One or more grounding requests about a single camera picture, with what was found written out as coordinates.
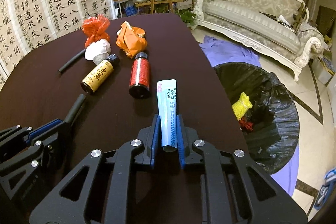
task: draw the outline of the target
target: small glass bottle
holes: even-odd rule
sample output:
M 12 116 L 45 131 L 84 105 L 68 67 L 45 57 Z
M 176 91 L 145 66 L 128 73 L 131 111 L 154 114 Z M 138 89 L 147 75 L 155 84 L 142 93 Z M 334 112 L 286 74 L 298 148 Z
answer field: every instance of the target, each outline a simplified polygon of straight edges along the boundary
M 139 52 L 133 62 L 128 91 L 136 99 L 147 98 L 151 94 L 149 83 L 150 64 L 148 62 L 148 55 L 145 52 Z
M 95 93 L 106 78 L 113 72 L 113 66 L 120 62 L 116 54 L 111 54 L 107 59 L 101 61 L 81 82 L 81 87 L 89 94 Z

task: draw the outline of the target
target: purple cloth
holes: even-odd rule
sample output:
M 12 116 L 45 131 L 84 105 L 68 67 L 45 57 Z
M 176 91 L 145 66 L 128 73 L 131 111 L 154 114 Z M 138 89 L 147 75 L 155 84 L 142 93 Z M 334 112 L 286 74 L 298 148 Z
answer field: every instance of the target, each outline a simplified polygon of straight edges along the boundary
M 204 37 L 204 43 L 199 44 L 212 67 L 229 62 L 244 62 L 261 68 L 259 57 L 250 48 L 214 37 Z M 299 145 L 293 157 L 278 172 L 271 177 L 290 195 L 294 193 L 299 171 Z
M 200 43 L 199 46 L 202 48 L 212 67 L 229 62 L 245 62 L 261 68 L 259 57 L 251 49 L 243 45 L 206 35 L 204 42 Z

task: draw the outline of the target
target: crumpled white tissue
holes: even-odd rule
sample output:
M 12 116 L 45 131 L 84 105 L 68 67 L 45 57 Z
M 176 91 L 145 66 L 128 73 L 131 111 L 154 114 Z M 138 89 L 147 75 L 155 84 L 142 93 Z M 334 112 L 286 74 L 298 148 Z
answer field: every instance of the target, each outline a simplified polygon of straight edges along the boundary
M 91 43 L 85 51 L 85 59 L 93 61 L 98 65 L 101 61 L 107 59 L 111 53 L 111 45 L 106 39 Z

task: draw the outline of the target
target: black trash bag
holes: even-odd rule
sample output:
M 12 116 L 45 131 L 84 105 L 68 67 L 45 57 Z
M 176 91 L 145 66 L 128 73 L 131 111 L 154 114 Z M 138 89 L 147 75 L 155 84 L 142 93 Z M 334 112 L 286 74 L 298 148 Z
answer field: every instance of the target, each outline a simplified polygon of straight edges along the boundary
M 214 67 L 233 105 L 245 92 L 253 107 L 245 114 L 253 131 L 245 133 L 251 157 L 274 174 L 292 158 L 299 139 L 299 115 L 286 87 L 274 73 L 241 62 Z

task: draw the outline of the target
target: red label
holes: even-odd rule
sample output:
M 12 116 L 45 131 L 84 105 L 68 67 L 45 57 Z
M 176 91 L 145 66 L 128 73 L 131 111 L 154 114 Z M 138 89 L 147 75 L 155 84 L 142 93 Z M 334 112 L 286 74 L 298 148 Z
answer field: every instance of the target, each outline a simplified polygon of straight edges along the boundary
M 132 74 L 129 85 L 145 85 L 149 89 L 150 65 L 147 59 L 138 58 L 133 62 Z

